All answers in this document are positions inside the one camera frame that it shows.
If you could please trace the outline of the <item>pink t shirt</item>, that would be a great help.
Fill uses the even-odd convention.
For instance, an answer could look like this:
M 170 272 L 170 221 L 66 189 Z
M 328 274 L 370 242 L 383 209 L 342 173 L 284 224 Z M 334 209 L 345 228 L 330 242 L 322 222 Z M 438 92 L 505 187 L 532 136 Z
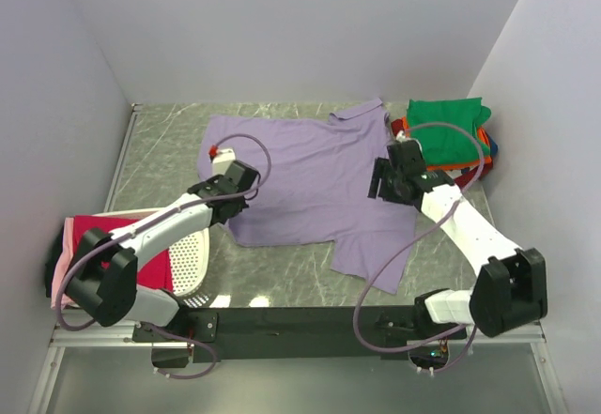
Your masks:
M 76 233 L 76 217 L 67 217 L 64 221 L 63 232 L 59 235 L 60 249 L 59 255 L 54 267 L 54 274 L 51 285 L 51 308 L 56 309 L 56 296 L 65 275 L 69 270 L 69 265 L 75 255 L 79 238 Z

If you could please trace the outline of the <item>green folded t shirt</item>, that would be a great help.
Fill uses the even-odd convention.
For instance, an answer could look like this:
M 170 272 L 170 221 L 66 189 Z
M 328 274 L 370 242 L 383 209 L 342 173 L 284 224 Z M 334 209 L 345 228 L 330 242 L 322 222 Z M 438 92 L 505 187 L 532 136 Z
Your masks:
M 421 145 L 429 166 L 457 167 L 479 163 L 477 141 L 485 160 L 490 148 L 481 129 L 491 117 L 491 110 L 481 98 L 461 100 L 411 100 L 406 121 L 409 136 Z

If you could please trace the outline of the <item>lavender t shirt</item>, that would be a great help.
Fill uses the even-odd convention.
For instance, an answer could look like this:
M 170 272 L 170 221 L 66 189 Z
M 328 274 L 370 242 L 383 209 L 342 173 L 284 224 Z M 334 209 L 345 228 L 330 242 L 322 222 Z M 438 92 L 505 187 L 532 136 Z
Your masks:
M 376 158 L 386 153 L 389 114 L 380 99 L 334 112 L 326 120 L 215 115 L 197 160 L 211 174 L 209 149 L 223 140 L 267 182 L 227 230 L 241 246 L 334 244 L 331 269 L 369 279 L 395 294 L 414 237 L 413 207 L 371 199 Z

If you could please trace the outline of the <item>black garment in basket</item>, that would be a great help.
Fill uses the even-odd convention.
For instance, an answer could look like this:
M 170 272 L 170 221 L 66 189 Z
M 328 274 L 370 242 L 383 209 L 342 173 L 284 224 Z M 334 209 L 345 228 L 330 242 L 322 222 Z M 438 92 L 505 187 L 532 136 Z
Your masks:
M 49 251 L 44 260 L 43 282 L 45 288 L 45 296 L 49 299 L 52 295 L 52 283 L 54 272 L 58 263 L 58 259 L 63 252 L 63 235 L 64 228 L 61 227 L 55 235 L 54 240 L 49 248 Z

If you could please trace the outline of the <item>blue folded t shirt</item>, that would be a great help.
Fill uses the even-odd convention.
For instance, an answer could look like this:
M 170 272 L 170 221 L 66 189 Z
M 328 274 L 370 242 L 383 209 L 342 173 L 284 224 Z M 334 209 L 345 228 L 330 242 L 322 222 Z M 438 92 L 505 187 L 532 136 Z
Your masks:
M 490 134 L 486 133 L 485 135 L 486 135 L 488 145 L 490 148 L 490 157 L 492 159 L 494 159 L 499 152 L 499 147 L 498 147 L 497 143 L 493 140 L 493 138 Z

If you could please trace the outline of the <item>white perforated laundry basket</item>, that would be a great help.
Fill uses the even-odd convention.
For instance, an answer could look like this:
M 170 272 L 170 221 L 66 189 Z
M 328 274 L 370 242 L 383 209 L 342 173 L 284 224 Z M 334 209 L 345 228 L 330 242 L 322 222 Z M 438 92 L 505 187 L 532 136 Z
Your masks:
M 117 217 L 132 215 L 135 222 L 155 213 L 154 208 L 113 211 L 95 215 Z M 208 230 L 192 233 L 171 245 L 170 255 L 173 289 L 178 297 L 191 297 L 200 288 L 208 269 Z

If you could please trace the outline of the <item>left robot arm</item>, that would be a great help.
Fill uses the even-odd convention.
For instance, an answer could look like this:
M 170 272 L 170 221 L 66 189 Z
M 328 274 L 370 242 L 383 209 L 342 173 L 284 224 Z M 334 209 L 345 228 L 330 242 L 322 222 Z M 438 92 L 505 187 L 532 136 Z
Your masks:
M 58 323 L 82 330 L 92 322 L 110 327 L 128 319 L 153 324 L 165 340 L 181 338 L 188 328 L 183 305 L 168 291 L 141 286 L 138 272 L 176 242 L 240 214 L 245 195 L 263 181 L 252 166 L 232 161 L 224 174 L 138 222 L 110 232 L 87 230 L 56 293 Z

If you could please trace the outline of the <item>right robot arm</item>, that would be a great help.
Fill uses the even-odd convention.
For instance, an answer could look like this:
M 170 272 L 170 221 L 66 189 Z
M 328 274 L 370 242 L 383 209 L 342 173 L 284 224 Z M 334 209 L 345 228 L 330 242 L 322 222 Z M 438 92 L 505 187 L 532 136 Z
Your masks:
M 409 310 L 410 330 L 432 338 L 469 325 L 496 337 L 546 317 L 544 256 L 500 233 L 444 171 L 428 170 L 417 141 L 396 142 L 387 152 L 375 161 L 369 197 L 416 207 L 441 227 L 476 275 L 470 289 L 438 289 L 417 297 Z

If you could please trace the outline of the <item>magenta t shirt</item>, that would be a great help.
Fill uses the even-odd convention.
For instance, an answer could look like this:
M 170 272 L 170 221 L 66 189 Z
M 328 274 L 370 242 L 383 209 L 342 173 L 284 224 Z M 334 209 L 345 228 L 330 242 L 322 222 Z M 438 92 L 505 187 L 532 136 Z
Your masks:
M 133 224 L 135 219 L 132 215 L 109 217 L 100 215 L 77 215 L 67 220 L 64 236 L 66 243 L 70 245 L 70 259 L 75 256 L 84 233 L 91 228 L 99 228 L 104 232 Z M 137 283 L 152 289 L 173 289 L 172 271 L 170 268 L 170 255 L 167 250 L 157 254 L 148 261 L 137 273 Z

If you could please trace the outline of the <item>aluminium rail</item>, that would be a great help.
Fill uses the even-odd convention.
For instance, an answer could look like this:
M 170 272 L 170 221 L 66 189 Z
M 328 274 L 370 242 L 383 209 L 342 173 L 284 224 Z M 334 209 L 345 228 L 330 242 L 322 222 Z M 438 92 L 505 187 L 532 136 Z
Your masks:
M 180 343 L 137 343 L 132 339 L 135 323 L 130 320 L 119 321 L 112 327 L 102 327 L 98 324 L 84 330 L 70 331 L 60 325 L 54 327 L 49 347 L 53 348 L 120 348 L 120 347 L 166 347 L 182 348 Z M 529 324 L 504 334 L 489 338 L 478 332 L 474 337 L 474 345 L 517 345 L 543 344 L 546 337 L 539 324 Z

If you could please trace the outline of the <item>black base beam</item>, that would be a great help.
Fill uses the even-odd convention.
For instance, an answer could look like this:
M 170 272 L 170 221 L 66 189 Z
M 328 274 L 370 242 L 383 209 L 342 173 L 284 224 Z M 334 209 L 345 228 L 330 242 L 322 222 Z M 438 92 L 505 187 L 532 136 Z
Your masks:
M 360 310 L 358 328 L 363 339 L 375 347 L 370 349 L 354 333 L 353 313 L 352 306 L 186 309 L 165 329 L 184 340 L 211 346 L 219 360 L 365 356 L 406 360 L 406 351 L 382 350 L 442 333 L 452 339 L 467 337 L 464 327 L 427 320 L 422 308 L 367 306 Z

